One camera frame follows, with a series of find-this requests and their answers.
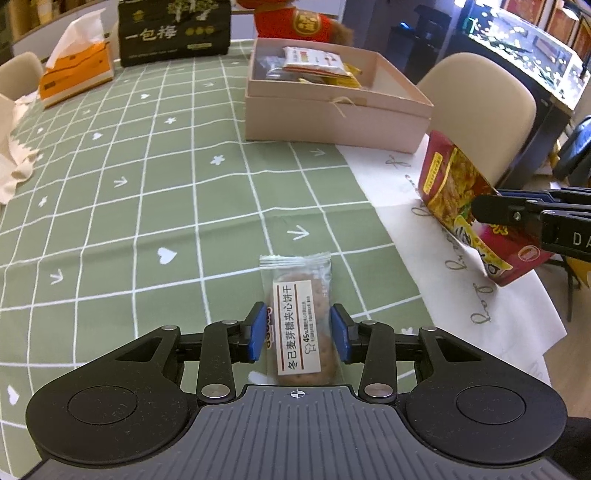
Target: white star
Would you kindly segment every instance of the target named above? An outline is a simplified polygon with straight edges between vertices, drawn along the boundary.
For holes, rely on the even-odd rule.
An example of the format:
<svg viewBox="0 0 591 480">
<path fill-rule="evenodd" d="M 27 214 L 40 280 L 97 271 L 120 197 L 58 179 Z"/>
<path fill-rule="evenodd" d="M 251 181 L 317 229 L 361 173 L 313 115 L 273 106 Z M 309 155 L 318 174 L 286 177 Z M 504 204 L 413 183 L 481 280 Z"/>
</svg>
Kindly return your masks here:
<svg viewBox="0 0 591 480">
<path fill-rule="evenodd" d="M 220 166 L 220 163 L 222 163 L 225 160 L 226 159 L 223 157 L 223 155 L 216 155 L 215 157 L 213 157 L 213 160 L 211 162 L 209 162 L 209 163 L 211 165 L 217 165 L 219 167 Z"/>
</svg>

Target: crosshair marking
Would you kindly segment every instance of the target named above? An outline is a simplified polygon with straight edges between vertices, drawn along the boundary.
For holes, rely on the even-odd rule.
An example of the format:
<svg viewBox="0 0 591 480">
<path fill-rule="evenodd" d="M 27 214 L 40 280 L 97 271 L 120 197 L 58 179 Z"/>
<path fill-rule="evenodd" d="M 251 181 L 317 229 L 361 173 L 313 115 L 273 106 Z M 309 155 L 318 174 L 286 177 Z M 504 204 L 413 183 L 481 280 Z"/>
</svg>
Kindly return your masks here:
<svg viewBox="0 0 591 480">
<path fill-rule="evenodd" d="M 294 390 L 293 392 L 289 392 L 288 395 L 291 395 L 294 398 L 301 398 L 304 395 L 310 395 L 310 394 L 309 393 L 304 393 L 304 392 L 302 392 L 302 390 L 297 389 L 297 390 Z"/>
</svg>

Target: orange tissue box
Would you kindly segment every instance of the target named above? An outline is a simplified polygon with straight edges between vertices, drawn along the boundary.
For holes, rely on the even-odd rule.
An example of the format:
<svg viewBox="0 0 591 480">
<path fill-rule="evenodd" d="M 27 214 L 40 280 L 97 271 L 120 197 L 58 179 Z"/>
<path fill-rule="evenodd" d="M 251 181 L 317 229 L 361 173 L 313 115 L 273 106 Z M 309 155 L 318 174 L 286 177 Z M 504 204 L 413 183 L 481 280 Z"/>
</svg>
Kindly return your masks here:
<svg viewBox="0 0 591 480">
<path fill-rule="evenodd" d="M 74 20 L 47 60 L 39 82 L 45 108 L 78 95 L 115 76 L 98 10 Z"/>
</svg>

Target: green tablecloth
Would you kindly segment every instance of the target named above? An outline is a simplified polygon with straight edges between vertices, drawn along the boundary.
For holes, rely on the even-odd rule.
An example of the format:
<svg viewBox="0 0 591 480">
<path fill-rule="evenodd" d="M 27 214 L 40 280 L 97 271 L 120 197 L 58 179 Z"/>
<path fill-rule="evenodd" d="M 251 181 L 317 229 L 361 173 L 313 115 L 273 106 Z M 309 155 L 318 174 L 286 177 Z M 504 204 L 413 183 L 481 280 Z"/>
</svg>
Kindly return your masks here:
<svg viewBox="0 0 591 480">
<path fill-rule="evenodd" d="M 355 317 L 431 323 L 334 145 L 244 141 L 251 47 L 118 69 L 36 104 L 15 131 L 42 158 L 0 220 L 0 470 L 38 461 L 24 426 L 35 391 L 161 325 L 244 318 L 264 298 L 261 254 L 330 251 L 333 300 Z M 236 366 L 238 388 L 251 370 Z M 354 385 L 360 371 L 346 371 Z M 188 365 L 184 390 L 196 374 Z"/>
</svg>

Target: red plush toy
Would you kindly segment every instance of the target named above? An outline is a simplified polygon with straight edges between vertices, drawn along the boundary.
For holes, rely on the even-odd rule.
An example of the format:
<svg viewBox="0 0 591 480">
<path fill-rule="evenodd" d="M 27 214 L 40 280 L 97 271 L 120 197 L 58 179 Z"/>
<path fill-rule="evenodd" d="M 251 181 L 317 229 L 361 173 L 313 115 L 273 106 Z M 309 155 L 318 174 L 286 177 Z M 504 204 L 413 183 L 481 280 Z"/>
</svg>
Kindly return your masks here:
<svg viewBox="0 0 591 480">
<path fill-rule="evenodd" d="M 259 37 L 310 40 L 351 45 L 353 31 L 326 15 L 298 10 L 294 0 L 237 0 L 238 5 L 255 11 Z"/>
</svg>

